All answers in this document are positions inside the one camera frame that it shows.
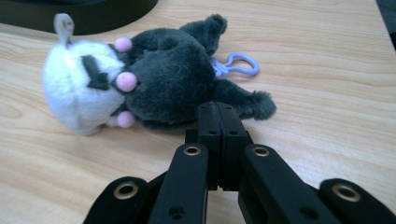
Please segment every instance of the plush ear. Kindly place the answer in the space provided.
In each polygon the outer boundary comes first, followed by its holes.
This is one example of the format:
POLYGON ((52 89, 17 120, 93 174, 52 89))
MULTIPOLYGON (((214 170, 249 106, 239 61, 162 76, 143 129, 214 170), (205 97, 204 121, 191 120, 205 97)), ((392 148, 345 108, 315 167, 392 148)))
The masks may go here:
POLYGON ((192 35, 204 46, 208 56, 219 47, 219 39, 227 29, 227 20, 220 15, 212 15, 204 21, 193 21, 182 26, 180 30, 192 35))
POLYGON ((269 119, 276 112, 269 93, 245 91, 227 79, 217 80, 212 100, 233 106, 241 119, 269 119))

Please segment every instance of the light wooden desk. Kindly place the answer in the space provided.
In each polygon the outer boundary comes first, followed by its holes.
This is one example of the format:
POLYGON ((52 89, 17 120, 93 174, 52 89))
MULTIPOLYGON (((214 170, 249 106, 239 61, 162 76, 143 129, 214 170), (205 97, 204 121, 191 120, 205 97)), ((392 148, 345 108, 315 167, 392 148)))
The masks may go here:
MULTIPOLYGON (((84 36, 112 42, 220 13, 229 20, 216 56, 257 59, 254 78, 277 114, 245 120, 308 184, 351 180, 396 212, 396 56, 374 0, 160 3, 118 30, 84 36)), ((41 67, 55 35, 0 24, 0 223, 81 223, 111 181, 151 180, 167 170, 184 133, 104 129, 70 133, 49 112, 41 67)), ((210 192, 207 223, 243 223, 236 194, 210 192)))

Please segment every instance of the gray plush body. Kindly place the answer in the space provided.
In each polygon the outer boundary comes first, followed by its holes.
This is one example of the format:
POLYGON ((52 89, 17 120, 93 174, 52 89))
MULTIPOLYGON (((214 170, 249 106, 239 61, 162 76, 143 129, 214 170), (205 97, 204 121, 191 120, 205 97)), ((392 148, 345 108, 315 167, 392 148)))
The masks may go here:
POLYGON ((137 77, 125 92, 125 106, 142 126, 175 129, 196 121, 198 105, 218 101, 233 106, 241 119, 268 119, 276 106, 268 93, 245 91, 216 79, 209 57, 217 50, 227 21, 213 15, 178 29, 155 29, 132 38, 134 46, 119 58, 137 77))

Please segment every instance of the metal grommet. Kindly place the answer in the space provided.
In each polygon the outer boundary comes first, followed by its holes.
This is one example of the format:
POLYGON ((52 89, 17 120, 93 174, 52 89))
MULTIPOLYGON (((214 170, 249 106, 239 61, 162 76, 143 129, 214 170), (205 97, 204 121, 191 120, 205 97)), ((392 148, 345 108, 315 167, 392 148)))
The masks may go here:
POLYGON ((264 147, 254 147, 251 151, 256 156, 266 157, 270 155, 270 151, 264 147))
POLYGON ((189 156, 196 156, 201 153, 201 149, 198 147, 187 147, 184 149, 184 153, 189 156))
POLYGON ((356 203, 361 200, 361 195, 352 187, 345 184, 336 184, 332 186, 332 191, 338 197, 347 200, 349 202, 356 203))
POLYGON ((139 187, 134 181, 122 182, 114 189, 114 197, 119 200, 130 199, 136 195, 138 190, 139 187))

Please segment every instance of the black object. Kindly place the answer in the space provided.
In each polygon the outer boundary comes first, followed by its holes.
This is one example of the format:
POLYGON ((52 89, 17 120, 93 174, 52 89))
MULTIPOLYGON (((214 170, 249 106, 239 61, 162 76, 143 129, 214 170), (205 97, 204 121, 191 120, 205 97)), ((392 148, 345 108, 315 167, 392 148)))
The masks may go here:
POLYGON ((209 102, 199 130, 186 132, 169 170, 150 182, 123 177, 93 204, 84 223, 205 223, 217 186, 238 191, 246 223, 396 223, 388 208, 343 179, 306 185, 270 147, 253 144, 235 110, 209 102))
POLYGON ((74 35, 93 35, 136 21, 158 0, 0 0, 0 22, 54 33, 53 18, 66 13, 74 35))

